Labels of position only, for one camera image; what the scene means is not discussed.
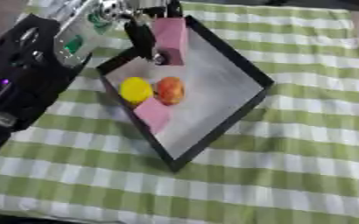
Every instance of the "apple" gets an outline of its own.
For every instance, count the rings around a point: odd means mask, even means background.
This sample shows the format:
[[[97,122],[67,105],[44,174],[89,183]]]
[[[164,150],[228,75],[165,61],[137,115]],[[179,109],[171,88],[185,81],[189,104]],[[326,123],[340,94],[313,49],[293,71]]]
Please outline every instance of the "apple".
[[[184,99],[184,83],[177,77],[165,77],[157,83],[157,98],[163,104],[170,106]]]

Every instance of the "purple light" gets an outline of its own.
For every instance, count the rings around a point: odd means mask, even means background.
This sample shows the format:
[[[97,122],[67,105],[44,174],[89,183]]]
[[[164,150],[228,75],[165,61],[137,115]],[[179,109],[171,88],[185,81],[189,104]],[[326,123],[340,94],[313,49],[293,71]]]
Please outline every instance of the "purple light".
[[[5,85],[8,85],[8,83],[10,83],[9,80],[2,80],[2,81],[1,81],[1,84],[3,84],[4,86],[5,86]]]

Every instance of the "pink cube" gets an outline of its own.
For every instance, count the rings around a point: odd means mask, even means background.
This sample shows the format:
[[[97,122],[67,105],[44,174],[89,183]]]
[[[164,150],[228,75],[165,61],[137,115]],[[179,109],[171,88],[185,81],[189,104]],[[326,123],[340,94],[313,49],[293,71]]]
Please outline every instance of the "pink cube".
[[[158,50],[168,53],[170,66],[183,66],[187,51],[187,24],[183,17],[162,17],[152,24]]]
[[[135,109],[136,115],[147,124],[152,134],[158,134],[170,119],[169,108],[150,97]]]

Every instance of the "black box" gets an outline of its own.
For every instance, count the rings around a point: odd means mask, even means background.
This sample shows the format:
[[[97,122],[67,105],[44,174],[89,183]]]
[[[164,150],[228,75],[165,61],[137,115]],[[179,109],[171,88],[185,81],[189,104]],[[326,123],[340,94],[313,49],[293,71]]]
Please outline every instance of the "black box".
[[[154,66],[130,48],[97,67],[109,96],[123,106],[173,172],[255,108],[273,84],[271,78],[195,18],[188,16],[186,21],[189,47],[185,66]],[[150,82],[178,76],[185,83],[184,101],[172,106],[172,120],[155,136],[116,90],[131,76]]]

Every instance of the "table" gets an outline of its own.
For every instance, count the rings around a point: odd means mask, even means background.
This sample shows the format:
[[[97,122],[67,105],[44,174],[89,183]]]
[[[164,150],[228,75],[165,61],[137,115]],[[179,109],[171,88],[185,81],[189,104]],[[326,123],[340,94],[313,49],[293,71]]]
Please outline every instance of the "table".
[[[25,12],[39,13],[44,0]],[[184,3],[277,84],[177,174],[94,66],[0,151],[0,213],[95,223],[359,223],[359,40],[345,10]]]

